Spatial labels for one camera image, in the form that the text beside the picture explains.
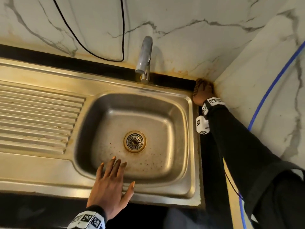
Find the stainless steel sink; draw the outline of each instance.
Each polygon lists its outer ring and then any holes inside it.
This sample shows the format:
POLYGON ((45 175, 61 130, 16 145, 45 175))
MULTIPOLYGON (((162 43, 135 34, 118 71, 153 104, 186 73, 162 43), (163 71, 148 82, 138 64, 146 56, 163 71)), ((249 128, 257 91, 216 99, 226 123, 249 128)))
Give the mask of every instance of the stainless steel sink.
POLYGON ((87 198, 116 156, 132 201, 204 206, 192 93, 6 59, 0 72, 0 191, 87 198))

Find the marble wall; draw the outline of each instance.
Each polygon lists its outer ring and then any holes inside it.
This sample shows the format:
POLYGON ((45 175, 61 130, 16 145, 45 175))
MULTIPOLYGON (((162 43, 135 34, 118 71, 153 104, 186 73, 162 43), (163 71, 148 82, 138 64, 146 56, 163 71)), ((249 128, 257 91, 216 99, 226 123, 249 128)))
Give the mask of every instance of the marble wall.
MULTIPOLYGON (((215 81, 218 95, 245 126, 275 77, 305 40, 304 8, 305 0, 288 0, 215 81)), ((273 88, 252 130, 274 154, 302 168, 305 168, 304 72, 305 51, 273 88)), ((236 207, 238 197, 227 185, 233 222, 242 228, 240 210, 236 207)), ((247 228, 252 228, 247 217, 246 223, 247 228)))
MULTIPOLYGON (((215 80, 286 0, 124 0, 125 61, 87 53, 52 0, 0 0, 0 43, 135 68, 143 38, 153 38, 151 70, 215 80)), ((57 0, 80 41, 97 55, 121 58, 120 0, 57 0)))

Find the faucet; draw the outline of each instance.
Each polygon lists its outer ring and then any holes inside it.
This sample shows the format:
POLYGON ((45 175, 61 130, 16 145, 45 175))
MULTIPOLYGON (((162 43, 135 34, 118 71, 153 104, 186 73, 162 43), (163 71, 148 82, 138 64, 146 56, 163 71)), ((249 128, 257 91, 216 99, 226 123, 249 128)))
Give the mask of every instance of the faucet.
POLYGON ((141 52, 138 59, 135 72, 141 74, 141 83, 148 84, 149 70, 150 70, 150 58, 152 55, 153 39, 150 36, 146 36, 142 42, 141 52))

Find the blue cable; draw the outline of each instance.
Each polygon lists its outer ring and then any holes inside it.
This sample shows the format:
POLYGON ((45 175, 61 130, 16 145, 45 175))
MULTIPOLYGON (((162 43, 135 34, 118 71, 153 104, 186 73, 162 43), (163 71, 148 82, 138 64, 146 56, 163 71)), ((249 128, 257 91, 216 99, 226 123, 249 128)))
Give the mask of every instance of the blue cable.
MULTIPOLYGON (((258 115, 258 112, 260 111, 262 105, 264 104, 266 98, 268 97, 268 95, 270 94, 271 90, 274 88, 274 86, 276 85, 276 83, 280 80, 280 78, 282 77, 282 75, 286 72, 286 70, 288 69, 288 67, 292 64, 292 62, 296 59, 296 57, 301 53, 301 51, 304 49, 305 47, 305 41, 300 45, 300 47, 296 50, 296 52, 292 55, 292 57, 288 60, 288 62, 285 64, 285 66, 283 67, 283 69, 280 71, 280 73, 277 75, 277 77, 275 78, 275 80, 272 82, 272 84, 270 85, 270 87, 268 88, 267 92, 265 93, 265 95, 263 96, 263 98, 261 99, 259 105, 257 106, 252 119, 249 123, 248 126, 248 130, 251 131, 253 123, 255 121, 255 118, 258 115)), ((240 214, 242 217, 242 226, 244 229, 247 229, 246 226, 246 221, 245 221, 245 216, 244 216, 244 211, 243 211, 243 206, 242 206, 242 199, 239 196, 239 208, 240 208, 240 214)))

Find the drain strainer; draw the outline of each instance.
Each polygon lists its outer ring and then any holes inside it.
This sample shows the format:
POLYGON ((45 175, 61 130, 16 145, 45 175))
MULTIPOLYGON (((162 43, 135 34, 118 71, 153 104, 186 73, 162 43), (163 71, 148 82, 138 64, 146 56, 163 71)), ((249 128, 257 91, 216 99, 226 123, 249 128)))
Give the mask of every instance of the drain strainer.
POLYGON ((146 138, 139 131, 131 131, 124 138, 125 148, 132 153, 138 153, 146 146, 146 138))

